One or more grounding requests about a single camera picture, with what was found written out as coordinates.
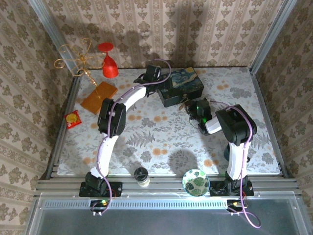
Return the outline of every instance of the small cup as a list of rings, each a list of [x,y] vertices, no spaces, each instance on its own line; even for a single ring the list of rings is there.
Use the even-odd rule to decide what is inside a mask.
[[[134,177],[137,180],[137,183],[141,187],[147,187],[150,183],[150,177],[148,171],[144,167],[139,167],[135,170]]]

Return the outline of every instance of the red snack bag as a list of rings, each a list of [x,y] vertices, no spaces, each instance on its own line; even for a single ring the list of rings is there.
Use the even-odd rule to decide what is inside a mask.
[[[78,124],[82,123],[78,115],[78,110],[75,110],[70,114],[64,115],[64,118],[67,121],[68,129],[73,128],[74,126],[77,126]]]

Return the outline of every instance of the gold wire ornament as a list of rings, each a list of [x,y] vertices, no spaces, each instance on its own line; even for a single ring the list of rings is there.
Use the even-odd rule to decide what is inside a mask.
[[[90,75],[90,70],[101,69],[103,66],[103,59],[101,59],[100,56],[104,56],[106,54],[100,53],[98,55],[88,56],[88,52],[89,52],[89,49],[91,47],[91,39],[90,38],[83,38],[80,40],[80,43],[82,45],[88,45],[88,48],[87,48],[87,51],[85,54],[80,53],[79,51],[77,51],[75,49],[75,47],[77,45],[71,46],[70,44],[64,44],[64,45],[60,46],[59,53],[62,55],[63,53],[66,53],[66,52],[68,52],[68,53],[74,52],[77,55],[77,57],[76,57],[76,59],[63,59],[63,58],[57,59],[56,61],[54,61],[54,67],[56,69],[62,69],[66,65],[65,61],[76,62],[76,66],[74,68],[72,68],[72,70],[71,70],[72,75],[76,76],[76,77],[80,77],[84,74],[87,75],[87,77],[90,79],[90,82],[92,84],[94,84],[97,88],[98,84]],[[101,67],[95,67],[88,62],[89,59],[96,58],[96,57],[99,57],[98,62],[101,61],[101,63],[102,63]]]

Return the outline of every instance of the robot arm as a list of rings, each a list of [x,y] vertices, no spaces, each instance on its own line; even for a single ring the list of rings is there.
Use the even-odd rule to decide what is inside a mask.
[[[99,170],[101,170],[102,175],[107,176],[109,173],[109,162],[111,159],[111,155],[113,152],[113,148],[115,145],[115,142],[117,141],[120,133],[125,128],[125,118],[126,118],[126,112],[127,110],[135,104],[138,100],[142,99],[146,95],[146,87],[141,87],[136,90],[133,90],[131,93],[129,93],[125,98],[122,99],[121,103],[119,103],[116,106],[116,112],[115,116],[113,118],[112,122],[112,132],[117,130],[118,135],[113,136],[112,138],[105,138],[107,134],[104,132],[106,131],[105,125],[107,124],[106,116],[107,116],[107,110],[111,109],[111,103],[112,101],[110,99],[104,100],[101,112],[99,114],[99,130],[101,134],[103,135],[103,141],[100,144],[100,147],[98,149],[98,155],[99,155]],[[101,174],[99,173],[98,169],[96,167],[92,168],[90,170],[91,174],[95,177],[102,178]]]
[[[206,122],[205,127],[209,134],[213,134],[222,130],[221,124],[217,117]],[[249,142],[246,145],[245,155],[244,155],[244,144],[245,143],[241,143],[239,146],[237,146],[236,144],[230,142],[229,145],[227,146],[227,148],[229,147],[227,151],[227,153],[229,154],[229,165],[227,168],[227,173],[232,180],[239,179],[243,161],[244,161],[244,168],[242,172],[243,178],[246,177],[247,175],[246,173],[247,153],[251,145],[251,142]]]
[[[251,144],[246,144],[244,151],[244,144],[249,137],[249,127],[245,119],[236,110],[229,107],[216,112],[216,116],[212,118],[209,102],[206,99],[199,101],[187,101],[185,103],[187,113],[190,114],[191,119],[196,119],[199,124],[200,132],[204,135],[223,131],[226,139],[229,141],[225,153],[228,155],[229,165],[227,168],[228,177],[235,181],[241,176],[242,163],[244,161],[244,168],[242,171],[243,178],[246,177],[246,162],[247,153]],[[252,136],[256,134],[257,127],[251,117],[239,105],[235,105],[248,119],[252,126]]]

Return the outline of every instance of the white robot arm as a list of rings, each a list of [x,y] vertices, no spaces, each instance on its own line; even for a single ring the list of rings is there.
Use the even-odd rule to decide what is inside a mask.
[[[205,123],[208,134],[213,134],[222,129],[221,124],[217,117],[214,117],[210,121]],[[242,171],[243,178],[247,175],[246,173],[246,162],[247,162],[247,153],[251,145],[251,142],[246,144],[246,151],[244,155],[244,144],[241,143],[239,146],[236,146],[234,143],[229,143],[229,165],[227,168],[228,175],[233,179],[239,179],[242,169],[242,162],[244,161],[244,168]]]
[[[140,87],[132,92],[130,92],[125,98],[122,99],[120,104],[124,104],[126,106],[126,111],[135,104],[138,100],[142,99],[146,95],[146,87]],[[99,161],[99,170],[101,171],[102,175],[107,176],[109,173],[109,162],[111,159],[111,155],[113,152],[113,148],[115,142],[118,139],[118,135],[113,136],[112,138],[106,138],[107,134],[102,133],[103,141],[100,144],[98,150],[98,161]],[[102,178],[100,172],[98,171],[97,167],[92,168],[91,174],[95,177]]]

